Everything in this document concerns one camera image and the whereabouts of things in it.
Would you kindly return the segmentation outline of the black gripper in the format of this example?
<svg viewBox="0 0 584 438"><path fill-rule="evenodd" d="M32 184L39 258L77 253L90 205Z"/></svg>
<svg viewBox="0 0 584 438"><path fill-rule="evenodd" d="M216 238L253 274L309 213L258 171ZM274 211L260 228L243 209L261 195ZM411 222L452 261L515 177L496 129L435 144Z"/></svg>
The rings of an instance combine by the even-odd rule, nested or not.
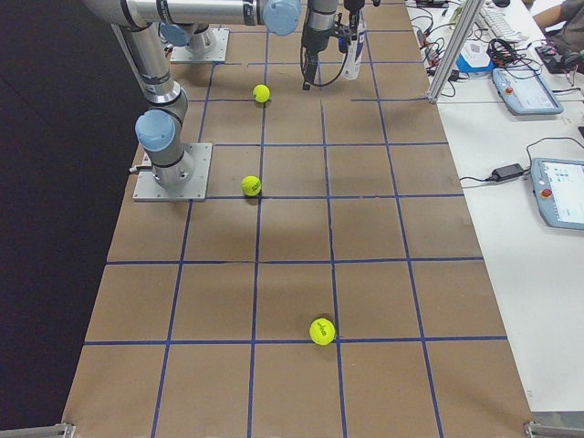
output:
<svg viewBox="0 0 584 438"><path fill-rule="evenodd" d="M329 39L336 35L339 15L336 13L306 13L302 28L300 67L303 76L303 90L310 90L310 80L314 80L318 69L318 54L324 51Z"/></svg>

